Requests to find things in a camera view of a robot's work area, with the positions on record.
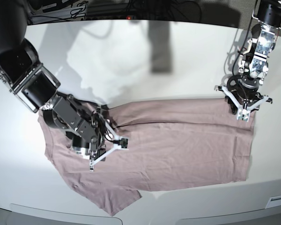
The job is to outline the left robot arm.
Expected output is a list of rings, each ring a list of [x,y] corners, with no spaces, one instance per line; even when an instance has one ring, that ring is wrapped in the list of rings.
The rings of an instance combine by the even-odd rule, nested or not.
[[[225,85],[215,88],[225,94],[236,119],[243,121],[249,121],[251,113],[259,110],[261,104],[273,102],[258,89],[268,74],[268,55],[274,50],[281,30],[281,0],[256,1],[251,19],[258,23],[248,27],[233,64],[237,72],[232,73]]]

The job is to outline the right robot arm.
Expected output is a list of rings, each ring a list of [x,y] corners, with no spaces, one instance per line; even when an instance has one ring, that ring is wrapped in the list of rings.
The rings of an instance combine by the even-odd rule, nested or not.
[[[128,139],[119,136],[102,115],[71,94],[59,92],[59,80],[43,65],[25,38],[28,24],[25,0],[0,0],[0,80],[32,112],[42,112],[50,128],[71,139],[71,149],[89,160],[89,169],[116,150],[126,150]]]

